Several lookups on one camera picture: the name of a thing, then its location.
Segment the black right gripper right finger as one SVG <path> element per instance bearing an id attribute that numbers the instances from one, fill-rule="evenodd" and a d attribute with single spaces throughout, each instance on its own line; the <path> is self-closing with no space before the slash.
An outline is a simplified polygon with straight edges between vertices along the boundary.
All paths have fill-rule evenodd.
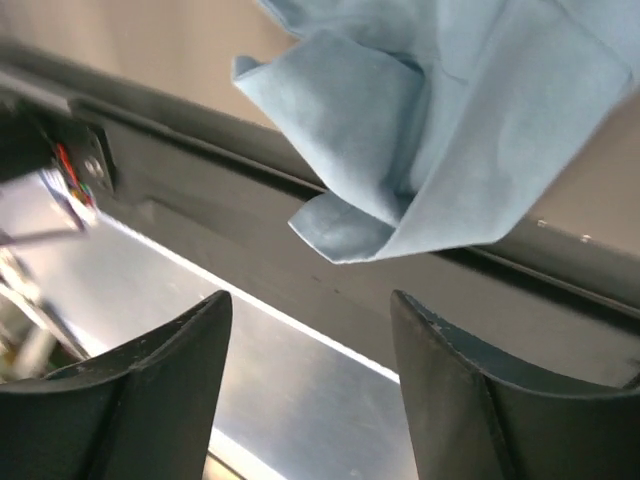
<path id="1" fill-rule="evenodd" d="M 400 290 L 390 313 L 419 478 L 638 478 L 638 390 L 526 362 Z"/>

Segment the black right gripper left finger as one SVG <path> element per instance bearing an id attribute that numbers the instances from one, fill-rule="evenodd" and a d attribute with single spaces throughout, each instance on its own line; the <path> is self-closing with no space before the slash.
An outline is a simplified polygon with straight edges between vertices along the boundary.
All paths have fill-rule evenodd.
<path id="1" fill-rule="evenodd" d="M 99 356 L 2 385 L 2 478 L 201 478 L 232 315 L 220 290 Z"/>

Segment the grey-blue t-shirt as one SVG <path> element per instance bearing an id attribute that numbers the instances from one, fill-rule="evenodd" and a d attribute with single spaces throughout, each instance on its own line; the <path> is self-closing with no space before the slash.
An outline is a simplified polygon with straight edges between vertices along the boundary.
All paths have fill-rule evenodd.
<path id="1" fill-rule="evenodd" d="M 234 85 L 325 185 L 335 264 L 503 238 L 639 84 L 635 1 L 266 1 L 296 43 Z"/>

